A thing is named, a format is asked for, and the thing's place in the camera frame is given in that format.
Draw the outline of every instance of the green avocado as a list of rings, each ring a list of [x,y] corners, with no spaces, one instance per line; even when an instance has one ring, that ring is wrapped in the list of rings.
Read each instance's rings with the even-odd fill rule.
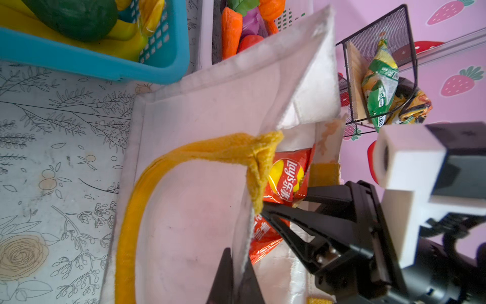
[[[115,0],[22,1],[45,25],[85,42],[104,38],[118,19]]]

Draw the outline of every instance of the red chip bag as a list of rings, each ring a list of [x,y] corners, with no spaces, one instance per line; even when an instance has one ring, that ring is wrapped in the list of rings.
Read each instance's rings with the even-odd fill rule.
[[[313,155],[314,147],[275,153],[263,200],[293,206],[305,198]],[[290,224],[288,221],[284,220],[284,222],[287,226]],[[275,248],[282,238],[261,215],[255,216],[253,229],[250,260],[255,264]]]

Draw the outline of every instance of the white plastic basket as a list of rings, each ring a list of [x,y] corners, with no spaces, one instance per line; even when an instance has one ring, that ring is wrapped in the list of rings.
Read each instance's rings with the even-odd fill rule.
[[[204,0],[200,7],[201,25],[199,36],[199,49],[197,55],[196,70],[203,70],[212,65],[212,24],[213,24],[213,0]],[[275,20],[278,31],[282,31],[309,16],[314,12],[313,0],[286,0],[286,9]]]

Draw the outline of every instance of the orange vegetable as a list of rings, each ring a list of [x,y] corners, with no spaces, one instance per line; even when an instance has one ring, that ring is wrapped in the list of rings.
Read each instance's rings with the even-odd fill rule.
[[[259,43],[260,41],[264,41],[265,39],[259,35],[248,35],[240,42],[240,48],[238,52],[242,52],[247,48],[251,47],[254,44]]]
[[[270,22],[283,14],[285,0],[260,0],[258,9],[263,20]]]
[[[278,34],[278,28],[275,21],[265,21],[265,28],[267,29],[268,35]]]
[[[223,60],[236,55],[243,31],[243,16],[225,7],[221,15],[221,34],[223,38]]]

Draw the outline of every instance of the green snack bag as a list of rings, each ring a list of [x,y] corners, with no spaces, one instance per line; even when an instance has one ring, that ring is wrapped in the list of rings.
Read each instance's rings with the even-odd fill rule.
[[[398,66],[386,44],[386,40],[380,40],[378,43],[375,58],[371,61],[361,83],[370,116],[389,111],[398,86]],[[378,131],[385,120],[386,115],[383,115],[372,118],[371,122]]]

